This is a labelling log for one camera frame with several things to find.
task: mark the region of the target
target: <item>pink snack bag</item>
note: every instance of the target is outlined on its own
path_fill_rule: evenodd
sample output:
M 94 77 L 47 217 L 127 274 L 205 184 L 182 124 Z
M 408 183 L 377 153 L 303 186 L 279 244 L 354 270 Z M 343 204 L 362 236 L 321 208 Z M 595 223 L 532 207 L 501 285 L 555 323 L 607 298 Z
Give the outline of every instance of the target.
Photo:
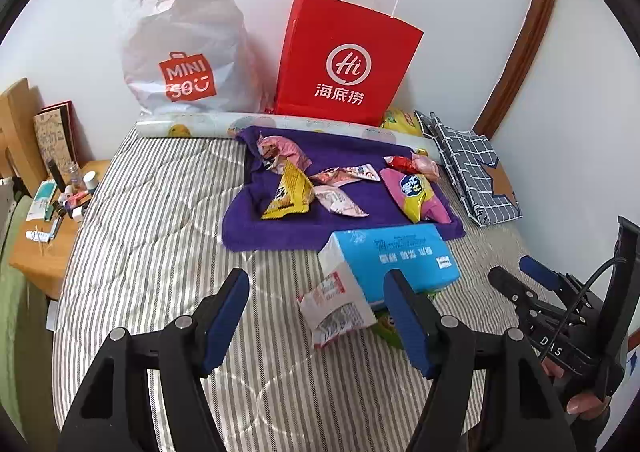
M 448 225 L 451 218 L 422 174 L 405 175 L 393 168 L 380 170 L 380 177 L 396 204 L 412 223 L 433 219 Z

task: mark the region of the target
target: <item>green cloth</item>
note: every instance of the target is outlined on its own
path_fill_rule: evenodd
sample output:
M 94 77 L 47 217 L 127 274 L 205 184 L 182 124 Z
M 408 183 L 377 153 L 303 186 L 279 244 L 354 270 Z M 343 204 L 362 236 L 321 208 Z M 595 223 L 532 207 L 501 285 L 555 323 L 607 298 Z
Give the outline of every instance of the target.
M 8 260 L 31 205 L 15 207 L 0 257 L 0 403 L 34 452 L 56 449 L 47 299 Z

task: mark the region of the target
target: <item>finger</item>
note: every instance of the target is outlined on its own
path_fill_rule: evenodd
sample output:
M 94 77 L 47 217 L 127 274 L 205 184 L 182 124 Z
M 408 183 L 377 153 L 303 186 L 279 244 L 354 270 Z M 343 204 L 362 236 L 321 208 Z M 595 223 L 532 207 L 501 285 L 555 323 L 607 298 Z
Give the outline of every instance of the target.
M 580 415 L 580 419 L 596 419 L 599 415 L 601 415 L 605 409 L 609 406 L 609 402 L 611 401 L 611 397 L 607 396 L 605 401 L 595 408 L 591 408 L 589 410 L 584 411 Z
M 604 409 L 605 403 L 600 400 L 593 392 L 581 392 L 572 397 L 566 404 L 566 411 L 569 414 L 582 414 L 594 410 L 594 418 Z
M 564 369 L 560 367 L 553 360 L 546 358 L 542 360 L 542 368 L 545 370 L 548 376 L 555 376 L 556 378 L 562 378 L 564 374 Z

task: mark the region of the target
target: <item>black cable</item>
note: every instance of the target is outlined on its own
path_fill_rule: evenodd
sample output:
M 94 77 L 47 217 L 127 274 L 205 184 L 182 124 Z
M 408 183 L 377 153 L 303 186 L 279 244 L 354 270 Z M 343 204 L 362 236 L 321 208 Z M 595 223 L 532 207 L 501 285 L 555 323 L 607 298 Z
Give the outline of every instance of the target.
M 546 355 L 548 355 L 549 350 L 551 350 L 551 346 L 554 344 L 554 342 L 558 338 L 560 331 L 562 331 L 564 326 L 566 326 L 566 321 L 569 320 L 571 313 L 574 312 L 575 307 L 580 303 L 580 300 L 582 299 L 582 297 L 584 297 L 587 294 L 587 292 L 589 291 L 589 288 L 593 285 L 594 282 L 596 282 L 597 278 L 607 270 L 607 268 L 617 263 L 626 263 L 626 258 L 624 257 L 610 258 L 609 260 L 607 260 L 607 262 L 601 265 L 596 271 L 594 271 L 593 275 L 591 275 L 588 281 L 585 282 L 584 286 L 582 286 L 582 289 L 578 291 L 578 294 L 576 295 L 574 302 L 564 312 L 564 316 L 559 321 L 558 327 L 556 327 L 556 330 L 554 331 L 553 336 L 551 336 L 549 341 L 546 343 L 545 348 L 540 353 L 540 356 L 538 357 L 540 359 L 540 362 L 545 359 Z

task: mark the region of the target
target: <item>tissue box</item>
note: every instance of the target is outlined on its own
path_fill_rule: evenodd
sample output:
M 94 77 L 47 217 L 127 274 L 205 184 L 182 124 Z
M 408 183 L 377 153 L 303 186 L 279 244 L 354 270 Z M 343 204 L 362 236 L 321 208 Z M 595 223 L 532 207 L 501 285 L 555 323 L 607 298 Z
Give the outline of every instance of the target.
M 346 262 L 373 308 L 385 305 L 382 284 L 391 269 L 402 271 L 417 293 L 442 289 L 460 277 L 447 244 L 428 223 L 334 231 L 318 258 L 323 276 Z

